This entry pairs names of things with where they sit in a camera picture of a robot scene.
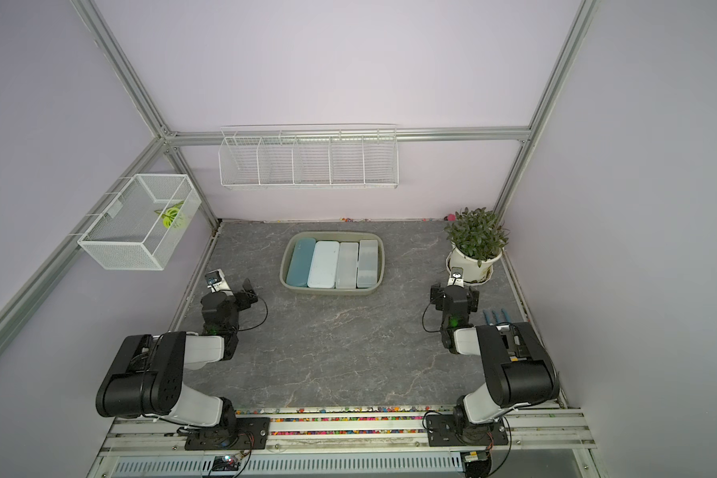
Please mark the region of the translucent pencil case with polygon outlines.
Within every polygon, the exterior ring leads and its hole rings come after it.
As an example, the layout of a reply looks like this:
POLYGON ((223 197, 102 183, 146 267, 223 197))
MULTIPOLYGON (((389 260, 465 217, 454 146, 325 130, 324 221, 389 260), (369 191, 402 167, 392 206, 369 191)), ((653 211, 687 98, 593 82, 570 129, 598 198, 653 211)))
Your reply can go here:
POLYGON ((357 288, 359 251, 360 244, 358 242, 340 243, 335 282, 337 290, 357 288))
POLYGON ((361 240, 358 256, 357 288, 372 288, 378 283, 378 240, 361 240))

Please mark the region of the teal blue pencil case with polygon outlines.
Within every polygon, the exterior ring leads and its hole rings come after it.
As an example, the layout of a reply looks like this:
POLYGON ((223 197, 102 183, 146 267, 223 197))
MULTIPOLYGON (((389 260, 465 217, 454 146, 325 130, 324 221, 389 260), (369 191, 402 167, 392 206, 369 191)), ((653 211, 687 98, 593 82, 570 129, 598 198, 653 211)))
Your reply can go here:
POLYGON ((308 286, 316 243, 317 241, 311 237, 301 238, 295 242, 286 276, 287 285, 299 288, 308 286))

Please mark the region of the large pale blue case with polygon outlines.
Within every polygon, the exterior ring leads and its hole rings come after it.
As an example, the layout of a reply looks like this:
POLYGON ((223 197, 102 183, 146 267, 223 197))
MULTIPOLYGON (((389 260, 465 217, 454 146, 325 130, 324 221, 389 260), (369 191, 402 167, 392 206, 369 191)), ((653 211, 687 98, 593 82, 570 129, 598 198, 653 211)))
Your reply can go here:
POLYGON ((308 280, 309 288, 334 288, 339 248, 338 241, 317 241, 308 280))

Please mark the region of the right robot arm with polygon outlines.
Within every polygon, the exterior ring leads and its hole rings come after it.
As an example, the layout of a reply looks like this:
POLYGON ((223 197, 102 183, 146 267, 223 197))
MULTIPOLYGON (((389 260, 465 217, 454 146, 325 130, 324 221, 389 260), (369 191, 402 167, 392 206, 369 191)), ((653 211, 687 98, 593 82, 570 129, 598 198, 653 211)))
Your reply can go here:
POLYGON ((493 425, 513 410, 560 394, 558 373, 533 327, 526 322, 471 324, 478 299, 471 288, 430 287, 430 304, 442 314, 442 346, 454 355, 480 358, 483 368, 484 384, 454 408, 454 422, 461 429, 493 425))

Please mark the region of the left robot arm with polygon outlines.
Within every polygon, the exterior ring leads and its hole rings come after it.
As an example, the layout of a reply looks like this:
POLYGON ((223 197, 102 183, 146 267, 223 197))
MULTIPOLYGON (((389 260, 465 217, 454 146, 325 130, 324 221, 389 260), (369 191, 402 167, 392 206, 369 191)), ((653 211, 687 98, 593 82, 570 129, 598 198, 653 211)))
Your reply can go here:
POLYGON ((200 300, 202 332, 133 335, 113 359, 96 395, 103 417, 150 417, 192 428, 236 428, 231 400, 209 396, 183 382, 187 370, 231 360, 239 344, 239 315, 259 301, 250 280, 232 290, 220 270, 205 276, 200 300))

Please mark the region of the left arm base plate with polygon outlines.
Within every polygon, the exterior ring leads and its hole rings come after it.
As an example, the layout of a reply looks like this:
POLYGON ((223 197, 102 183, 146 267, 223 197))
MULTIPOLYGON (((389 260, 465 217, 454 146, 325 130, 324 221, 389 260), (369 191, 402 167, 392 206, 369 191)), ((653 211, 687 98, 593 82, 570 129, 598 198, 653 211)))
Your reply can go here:
POLYGON ((226 451, 264 449, 271 421, 262 416, 239 417, 233 428, 216 426, 189 432, 184 449, 187 451, 226 451))

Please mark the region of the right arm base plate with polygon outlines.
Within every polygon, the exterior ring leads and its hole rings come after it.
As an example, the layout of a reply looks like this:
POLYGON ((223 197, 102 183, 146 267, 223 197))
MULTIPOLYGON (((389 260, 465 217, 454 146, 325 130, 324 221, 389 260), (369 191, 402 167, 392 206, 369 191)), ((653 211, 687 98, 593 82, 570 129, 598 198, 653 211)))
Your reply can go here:
POLYGON ((472 424, 454 414, 428 410, 421 419, 430 447, 508 445, 507 428, 501 423, 472 424))

